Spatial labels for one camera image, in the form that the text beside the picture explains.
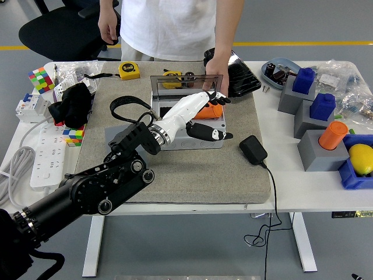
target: white table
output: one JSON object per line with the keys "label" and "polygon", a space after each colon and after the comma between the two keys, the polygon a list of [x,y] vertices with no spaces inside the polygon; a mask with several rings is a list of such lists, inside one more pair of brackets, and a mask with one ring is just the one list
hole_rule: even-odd
{"label": "white table", "polygon": [[[253,73],[261,78],[263,62],[246,62]],[[321,62],[296,62],[301,67],[318,65]],[[53,64],[45,66],[52,75]],[[261,89],[254,93],[255,107],[258,113],[259,127],[262,133],[263,145],[268,153],[266,163],[272,171],[277,186],[277,209],[279,212],[296,212],[294,218],[294,233],[304,271],[316,271],[311,245],[305,229],[302,212],[332,212],[356,211],[373,209],[373,191],[346,191],[341,185],[337,171],[334,172],[305,172],[298,153],[299,139],[293,138],[294,116],[277,110],[280,91],[271,87],[267,93]],[[5,160],[10,159],[17,149],[22,135],[32,124],[20,122],[15,136],[9,146]],[[354,127],[356,133],[363,133],[359,127]],[[27,144],[36,146],[38,129],[27,137]],[[73,173],[79,155],[79,148],[66,149],[65,162],[69,168],[67,173]],[[41,192],[34,192],[28,187],[30,173],[23,178],[15,191],[15,199],[23,205],[31,205],[43,197]],[[3,206],[9,213],[18,211],[10,203]],[[110,215],[157,215],[157,214],[229,214],[250,212],[273,212],[275,199],[273,192],[263,204],[234,204],[234,205],[188,205],[188,204],[123,204]],[[104,219],[94,216],[87,249],[86,265],[83,276],[95,276],[99,254]]]}

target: white robotic hand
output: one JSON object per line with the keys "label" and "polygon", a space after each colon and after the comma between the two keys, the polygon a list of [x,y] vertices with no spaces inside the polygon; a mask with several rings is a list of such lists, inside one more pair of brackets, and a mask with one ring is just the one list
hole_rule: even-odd
{"label": "white robotic hand", "polygon": [[207,125],[191,124],[190,121],[197,115],[208,103],[225,105],[231,101],[219,92],[200,92],[185,96],[174,105],[163,119],[155,121],[149,128],[162,144],[169,145],[175,140],[176,132],[186,128],[190,137],[206,140],[218,141],[230,139],[233,136],[229,133],[221,132]]}

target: gray stand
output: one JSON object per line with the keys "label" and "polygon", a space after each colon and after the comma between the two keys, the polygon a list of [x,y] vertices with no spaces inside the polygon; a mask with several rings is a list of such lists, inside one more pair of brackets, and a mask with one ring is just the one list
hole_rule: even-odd
{"label": "gray stand", "polygon": [[319,144],[319,138],[324,130],[308,130],[298,143],[304,171],[337,171],[349,158],[349,153],[343,141],[334,150],[326,150]]}
{"label": "gray stand", "polygon": [[334,114],[331,114],[327,121],[318,120],[309,117],[309,107],[312,101],[303,100],[294,116],[294,138],[302,139],[307,130],[325,130],[334,120]]}
{"label": "gray stand", "polygon": [[287,78],[284,89],[281,92],[280,103],[278,110],[280,112],[295,115],[303,100],[314,101],[316,95],[316,81],[314,81],[309,89],[308,94],[303,94],[293,91],[294,76]]}

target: person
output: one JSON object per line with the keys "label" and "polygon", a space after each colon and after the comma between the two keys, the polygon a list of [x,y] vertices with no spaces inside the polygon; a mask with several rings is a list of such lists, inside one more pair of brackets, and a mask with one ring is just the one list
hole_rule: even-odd
{"label": "person", "polygon": [[[120,36],[122,61],[201,61],[215,48],[206,74],[223,75],[228,95],[228,61],[244,0],[123,0]],[[102,39],[117,39],[112,0],[100,0]]]}

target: white cable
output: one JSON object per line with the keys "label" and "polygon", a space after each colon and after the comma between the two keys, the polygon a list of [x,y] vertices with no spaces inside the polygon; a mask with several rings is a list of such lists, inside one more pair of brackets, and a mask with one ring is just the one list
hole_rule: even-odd
{"label": "white cable", "polygon": [[50,189],[51,188],[49,188],[49,187],[44,187],[44,197],[46,197],[49,194]]}
{"label": "white cable", "polygon": [[30,128],[22,137],[19,149],[15,152],[10,162],[0,171],[0,205],[4,204],[8,199],[16,207],[22,209],[24,206],[18,204],[13,197],[13,192],[17,186],[19,179],[28,171],[34,164],[35,151],[28,146],[22,146],[24,139],[28,134],[38,127],[40,124],[51,119],[52,116],[38,122]]}

